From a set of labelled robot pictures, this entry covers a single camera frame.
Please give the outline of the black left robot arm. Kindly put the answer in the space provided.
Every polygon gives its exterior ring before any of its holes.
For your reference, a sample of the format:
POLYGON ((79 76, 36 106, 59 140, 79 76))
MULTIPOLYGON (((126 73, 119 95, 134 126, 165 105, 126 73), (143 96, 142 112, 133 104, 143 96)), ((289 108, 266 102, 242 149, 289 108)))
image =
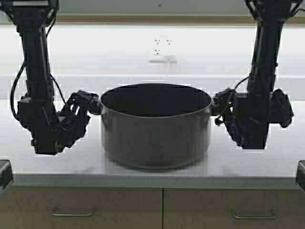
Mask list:
POLYGON ((0 9, 16 26, 21 37, 27 91, 15 103, 16 85, 10 93, 10 108, 20 125, 30 131, 31 145, 39 155, 56 155, 83 138, 91 115, 99 115, 97 94, 77 91, 57 111, 54 89, 59 85, 50 71, 47 37, 59 10, 57 0, 3 0, 0 9))

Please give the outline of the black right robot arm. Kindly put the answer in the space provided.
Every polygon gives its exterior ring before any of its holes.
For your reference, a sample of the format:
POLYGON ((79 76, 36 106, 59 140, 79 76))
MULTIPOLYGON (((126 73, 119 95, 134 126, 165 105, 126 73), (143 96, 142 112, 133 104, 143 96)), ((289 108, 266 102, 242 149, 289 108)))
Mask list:
POLYGON ((237 146, 262 150, 266 146, 270 124, 287 128, 294 112, 281 89, 274 89, 277 58, 282 29, 299 11, 300 0, 247 0, 252 17, 257 21, 252 67, 247 91, 226 88, 213 96, 211 115, 217 126, 224 124, 237 146))

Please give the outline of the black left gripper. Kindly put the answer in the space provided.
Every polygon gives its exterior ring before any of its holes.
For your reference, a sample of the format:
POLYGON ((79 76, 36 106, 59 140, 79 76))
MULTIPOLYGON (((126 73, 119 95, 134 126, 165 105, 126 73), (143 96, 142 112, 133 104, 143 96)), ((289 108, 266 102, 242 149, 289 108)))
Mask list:
POLYGON ((57 113, 59 123, 53 129, 56 133, 55 149, 71 148, 83 138, 90 116, 98 114, 98 95, 79 90, 73 92, 61 111, 57 113))

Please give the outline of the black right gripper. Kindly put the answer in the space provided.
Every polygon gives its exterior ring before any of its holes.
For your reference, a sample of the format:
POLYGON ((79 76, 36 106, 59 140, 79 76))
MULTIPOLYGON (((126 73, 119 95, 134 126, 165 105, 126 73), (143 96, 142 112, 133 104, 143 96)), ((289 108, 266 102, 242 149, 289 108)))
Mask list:
POLYGON ((237 146, 250 149, 249 100, 247 93, 239 93, 233 88, 213 96, 211 115, 216 116, 215 124, 224 124, 229 136, 237 146))

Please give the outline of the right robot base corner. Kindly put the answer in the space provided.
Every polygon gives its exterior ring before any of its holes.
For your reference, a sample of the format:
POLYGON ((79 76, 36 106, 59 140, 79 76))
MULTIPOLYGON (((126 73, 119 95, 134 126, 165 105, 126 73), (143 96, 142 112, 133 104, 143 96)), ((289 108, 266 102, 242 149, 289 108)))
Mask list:
POLYGON ((301 190, 305 192, 305 161, 304 160, 298 162, 295 182, 301 188, 301 190))

